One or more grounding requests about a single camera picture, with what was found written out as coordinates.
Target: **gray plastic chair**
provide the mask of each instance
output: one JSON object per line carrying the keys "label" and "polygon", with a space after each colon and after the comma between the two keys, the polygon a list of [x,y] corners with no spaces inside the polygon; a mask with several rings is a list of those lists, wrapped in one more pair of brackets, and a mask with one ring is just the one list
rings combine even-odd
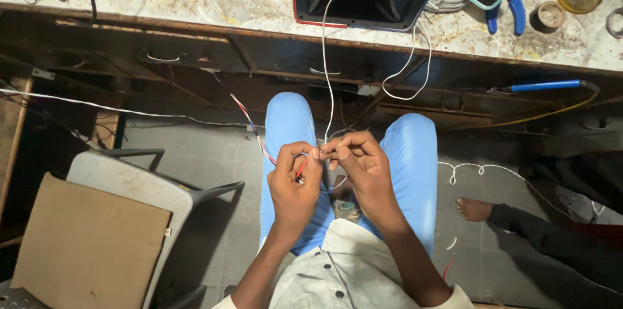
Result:
{"label": "gray plastic chair", "polygon": [[[75,156],[67,174],[67,181],[89,186],[107,193],[134,199],[151,206],[172,212],[169,228],[171,234],[165,237],[160,257],[148,287],[143,309],[149,309],[154,290],[171,248],[179,235],[186,218],[201,202],[230,191],[242,191],[244,181],[227,184],[212,189],[201,189],[175,178],[158,174],[155,170],[164,155],[164,149],[104,149],[86,151]],[[148,169],[121,161],[120,157],[155,157]],[[182,309],[202,298],[206,292],[204,285],[180,298],[168,309]]]}

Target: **black device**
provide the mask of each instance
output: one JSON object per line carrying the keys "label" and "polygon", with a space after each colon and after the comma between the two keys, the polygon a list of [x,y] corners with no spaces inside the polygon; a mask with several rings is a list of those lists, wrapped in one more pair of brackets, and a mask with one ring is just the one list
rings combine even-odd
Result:
{"label": "black device", "polygon": [[[428,0],[333,0],[326,15],[331,27],[363,27],[407,31],[415,24]],[[293,0],[295,18],[304,24],[322,25],[329,0]]]}

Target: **gray floor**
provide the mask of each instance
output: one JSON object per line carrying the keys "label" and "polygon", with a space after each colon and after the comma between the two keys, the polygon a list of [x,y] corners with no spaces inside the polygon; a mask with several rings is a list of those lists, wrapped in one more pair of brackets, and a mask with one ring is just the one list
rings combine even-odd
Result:
{"label": "gray floor", "polygon": [[[215,122],[243,122],[237,112],[207,112],[193,108],[153,108],[155,113],[201,113]],[[262,124],[262,115],[256,124]],[[253,261],[259,242],[262,154],[252,133],[243,128],[195,125],[134,117],[126,125],[124,148],[165,148],[159,171],[201,187],[244,180],[240,196],[229,193],[199,208],[187,222],[188,236],[172,254],[163,273],[159,298],[166,302],[191,290],[198,282],[208,286],[201,308],[211,308],[226,286],[235,285]],[[473,162],[500,164],[517,171],[515,157],[521,148],[504,139],[440,137],[439,160],[451,164]],[[134,159],[147,165],[144,158]],[[505,202],[548,219],[552,212],[525,183],[510,172],[463,166],[456,184],[449,184],[452,169],[439,165],[437,219],[433,263],[443,273],[448,263],[448,283],[458,283],[473,301],[522,305],[535,308],[585,306],[610,303],[612,296],[580,278],[555,260],[542,256],[516,237],[500,233],[484,223],[467,222],[457,212],[461,196],[489,202]],[[586,201],[574,202],[586,210]],[[606,218],[616,218],[611,211]],[[447,250],[454,237],[456,245]]]}

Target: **wire pliers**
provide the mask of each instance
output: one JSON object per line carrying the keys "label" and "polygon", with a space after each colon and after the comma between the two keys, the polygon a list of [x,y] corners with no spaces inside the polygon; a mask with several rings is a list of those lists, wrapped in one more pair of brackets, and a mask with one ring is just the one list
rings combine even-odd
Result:
{"label": "wire pliers", "polygon": [[[520,36],[526,30],[526,9],[523,7],[521,0],[507,0],[510,11],[513,13],[513,19],[515,19],[515,35]],[[487,10],[485,16],[487,18],[487,29],[490,34],[495,34],[498,31],[498,11],[500,10],[499,3],[491,10]]]}

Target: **brown tape roll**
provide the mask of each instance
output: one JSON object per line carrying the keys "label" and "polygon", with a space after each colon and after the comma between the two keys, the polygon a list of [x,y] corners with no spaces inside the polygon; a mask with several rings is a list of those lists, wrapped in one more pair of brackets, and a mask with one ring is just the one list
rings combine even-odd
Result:
{"label": "brown tape roll", "polygon": [[554,33],[567,19],[567,12],[555,1],[546,1],[530,13],[530,25],[541,33]]}

